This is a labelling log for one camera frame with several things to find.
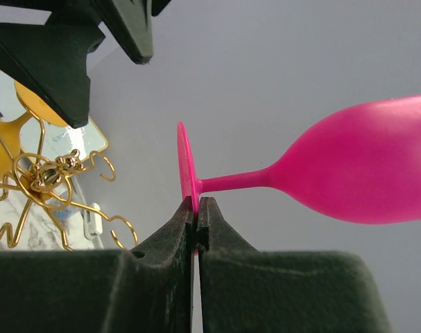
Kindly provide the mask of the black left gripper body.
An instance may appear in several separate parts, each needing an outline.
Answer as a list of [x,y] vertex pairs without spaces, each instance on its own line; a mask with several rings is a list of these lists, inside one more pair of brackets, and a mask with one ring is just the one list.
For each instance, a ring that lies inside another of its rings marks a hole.
[[148,21],[158,16],[169,1],[0,1],[0,10],[15,14],[46,13],[46,25],[98,26],[119,14],[136,12]]

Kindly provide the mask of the orange wine glass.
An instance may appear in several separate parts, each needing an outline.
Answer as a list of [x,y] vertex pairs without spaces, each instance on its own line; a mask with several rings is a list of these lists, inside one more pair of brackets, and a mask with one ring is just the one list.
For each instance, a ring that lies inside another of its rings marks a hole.
[[36,119],[40,125],[39,152],[42,151],[44,142],[44,122],[63,128],[67,126],[67,123],[35,92],[17,81],[15,91],[26,111],[13,121],[0,121],[0,181],[3,175],[12,169],[14,159],[21,153],[20,131],[26,122]]

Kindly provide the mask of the pink wine glass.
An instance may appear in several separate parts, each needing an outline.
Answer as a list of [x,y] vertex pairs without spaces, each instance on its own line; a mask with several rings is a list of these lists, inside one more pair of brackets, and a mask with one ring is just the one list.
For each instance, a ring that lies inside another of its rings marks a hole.
[[339,110],[258,171],[201,179],[183,123],[177,125],[183,198],[269,187],[325,216],[385,225],[421,220],[421,94]]

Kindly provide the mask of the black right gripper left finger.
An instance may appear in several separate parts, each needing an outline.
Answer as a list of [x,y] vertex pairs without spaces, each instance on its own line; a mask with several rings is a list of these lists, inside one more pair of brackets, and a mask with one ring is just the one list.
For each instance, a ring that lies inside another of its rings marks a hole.
[[189,198],[132,250],[0,252],[0,332],[189,332]]

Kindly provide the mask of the gold wine glass rack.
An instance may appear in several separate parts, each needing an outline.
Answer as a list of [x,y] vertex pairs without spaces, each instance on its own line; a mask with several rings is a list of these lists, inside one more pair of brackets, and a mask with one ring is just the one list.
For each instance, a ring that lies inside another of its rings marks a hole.
[[[9,249],[15,248],[21,238],[26,220],[33,205],[43,209],[50,218],[54,226],[59,230],[62,248],[72,251],[69,245],[67,231],[61,222],[54,216],[52,210],[63,209],[66,206],[74,206],[82,210],[90,210],[99,214],[107,222],[118,220],[126,225],[130,230],[134,243],[139,243],[139,238],[132,224],[120,215],[108,216],[102,210],[93,208],[73,199],[73,186],[71,179],[82,173],[86,173],[95,168],[94,158],[101,158],[110,168],[111,176],[101,174],[101,177],[108,182],[116,180],[116,171],[111,161],[99,151],[91,151],[88,155],[89,164],[84,164],[80,159],[80,151],[75,148],[70,153],[50,160],[44,157],[42,151],[36,153],[20,153],[12,164],[12,169],[7,171],[0,181],[0,201],[8,198],[11,191],[18,191],[26,197],[26,203],[16,226],[10,222],[5,222],[0,227],[0,243],[6,240]],[[49,205],[52,198],[61,200],[62,207]]]

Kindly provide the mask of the small clear plastic jar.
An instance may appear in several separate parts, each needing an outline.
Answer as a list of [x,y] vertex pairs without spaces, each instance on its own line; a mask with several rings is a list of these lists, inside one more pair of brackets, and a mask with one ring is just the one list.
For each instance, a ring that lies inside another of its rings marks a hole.
[[[61,200],[58,200],[56,198],[52,198],[49,201],[49,205],[56,206],[56,207],[62,207],[63,204],[64,203]],[[63,209],[52,210],[52,212],[58,220],[64,222],[68,220],[69,218],[71,218],[77,212],[77,208],[69,205]]]

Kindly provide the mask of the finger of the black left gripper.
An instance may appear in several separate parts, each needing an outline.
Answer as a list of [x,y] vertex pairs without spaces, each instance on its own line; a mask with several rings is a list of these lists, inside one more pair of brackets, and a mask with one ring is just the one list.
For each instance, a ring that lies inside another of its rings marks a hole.
[[100,0],[98,11],[119,46],[137,65],[153,57],[152,1]]
[[87,55],[104,38],[96,26],[0,24],[0,70],[80,128],[89,118]]

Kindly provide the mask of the white eraser block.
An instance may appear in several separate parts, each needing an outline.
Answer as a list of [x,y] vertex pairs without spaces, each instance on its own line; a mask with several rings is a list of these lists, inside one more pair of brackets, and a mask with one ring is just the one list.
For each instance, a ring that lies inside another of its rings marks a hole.
[[90,210],[83,210],[84,235],[87,239],[93,240],[103,234],[102,217]]

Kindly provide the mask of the gold framed whiteboard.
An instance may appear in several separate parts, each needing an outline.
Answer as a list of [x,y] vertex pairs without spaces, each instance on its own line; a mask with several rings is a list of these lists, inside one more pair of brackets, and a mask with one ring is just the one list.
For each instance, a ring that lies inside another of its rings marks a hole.
[[[2,121],[13,121],[25,113],[25,109],[17,99],[14,80],[0,71],[0,113]],[[104,151],[108,147],[108,140],[97,128],[92,119],[82,127],[57,127],[45,123],[45,138],[42,149],[44,157],[50,160],[64,155],[77,148],[80,159],[85,161],[91,151]],[[29,120],[20,131],[22,150],[24,152],[37,152],[40,137],[40,126],[35,119]]]

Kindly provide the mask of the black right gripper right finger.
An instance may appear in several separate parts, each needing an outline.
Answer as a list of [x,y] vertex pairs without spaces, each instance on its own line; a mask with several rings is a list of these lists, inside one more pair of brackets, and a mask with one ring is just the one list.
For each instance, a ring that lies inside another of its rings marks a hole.
[[352,253],[262,252],[200,201],[197,237],[205,332],[390,332],[375,280]]

